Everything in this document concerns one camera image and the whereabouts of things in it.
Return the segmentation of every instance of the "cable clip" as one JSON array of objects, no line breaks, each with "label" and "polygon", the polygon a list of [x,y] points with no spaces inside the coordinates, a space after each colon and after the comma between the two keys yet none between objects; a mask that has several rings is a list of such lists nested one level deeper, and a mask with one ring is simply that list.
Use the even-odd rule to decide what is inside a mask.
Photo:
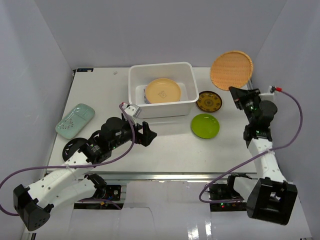
[{"label": "cable clip", "polygon": [[72,175],[74,176],[74,180],[77,180],[78,177],[77,177],[77,175],[75,175],[74,171],[72,171],[72,169],[70,168],[69,164],[66,163],[65,166],[66,166],[65,168],[67,170],[69,170],[72,173]]},{"label": "cable clip", "polygon": [[272,154],[272,155],[275,155],[275,154],[276,154],[275,151],[272,150],[272,147],[271,147],[271,148],[268,148],[266,151],[268,152],[268,154]]}]

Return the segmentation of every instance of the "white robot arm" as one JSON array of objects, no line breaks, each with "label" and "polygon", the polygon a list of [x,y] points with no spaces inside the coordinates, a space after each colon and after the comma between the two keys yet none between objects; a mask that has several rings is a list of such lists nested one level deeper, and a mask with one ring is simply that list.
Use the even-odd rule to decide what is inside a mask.
[{"label": "white robot arm", "polygon": [[78,178],[102,164],[111,156],[112,150],[124,143],[132,141],[132,144],[147,147],[157,136],[147,122],[142,125],[136,123],[140,112],[137,105],[123,103],[122,108],[126,113],[122,119],[111,117],[88,140],[74,138],[66,144],[62,152],[65,160],[61,165],[63,168],[52,171],[27,187],[20,184],[13,190],[14,209],[29,231],[43,226],[53,208],[86,198],[103,199],[107,183],[100,176],[86,175],[79,182]]},{"label": "white robot arm", "polygon": [[258,180],[234,173],[228,177],[228,188],[233,196],[242,197],[246,201],[250,218],[286,225],[298,191],[294,184],[286,181],[272,151],[270,123],[278,111],[273,103],[276,88],[270,87],[269,92],[262,94],[259,89],[230,87],[229,90],[236,107],[244,110],[249,121],[243,133],[248,150],[252,156],[265,151],[268,153],[254,160]]}]

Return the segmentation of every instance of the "yellow plate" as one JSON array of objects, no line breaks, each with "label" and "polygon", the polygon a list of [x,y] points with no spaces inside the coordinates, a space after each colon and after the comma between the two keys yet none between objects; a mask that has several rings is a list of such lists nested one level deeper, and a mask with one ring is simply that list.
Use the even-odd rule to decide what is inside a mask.
[{"label": "yellow plate", "polygon": [[202,91],[196,105],[204,112],[214,113],[222,106],[221,97],[213,91]]},{"label": "yellow plate", "polygon": [[158,78],[145,88],[145,97],[151,104],[179,102],[181,89],[179,85],[168,78]]}]

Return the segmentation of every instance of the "wicker plate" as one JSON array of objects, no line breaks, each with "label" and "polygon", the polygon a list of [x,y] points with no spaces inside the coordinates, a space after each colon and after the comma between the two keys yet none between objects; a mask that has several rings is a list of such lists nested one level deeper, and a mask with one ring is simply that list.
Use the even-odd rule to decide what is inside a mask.
[{"label": "wicker plate", "polygon": [[242,51],[229,51],[220,55],[212,64],[210,78],[219,89],[241,88],[251,79],[254,64]]}]

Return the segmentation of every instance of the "white enclosure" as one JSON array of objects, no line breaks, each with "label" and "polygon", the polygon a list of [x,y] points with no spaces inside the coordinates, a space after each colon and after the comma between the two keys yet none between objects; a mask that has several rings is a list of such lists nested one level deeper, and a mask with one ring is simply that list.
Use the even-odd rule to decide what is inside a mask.
[{"label": "white enclosure", "polygon": [[[254,87],[277,85],[302,105],[300,136],[276,156],[298,188],[312,237],[320,239],[318,0],[0,0],[0,19],[1,180],[48,163],[71,69],[172,62],[210,67],[220,54],[239,50],[253,60]],[[298,110],[280,94],[276,104],[272,135],[279,146],[293,136]],[[1,205],[13,212],[13,188],[40,174],[9,180]],[[1,239],[20,239],[19,217],[0,212],[0,222]]]}]

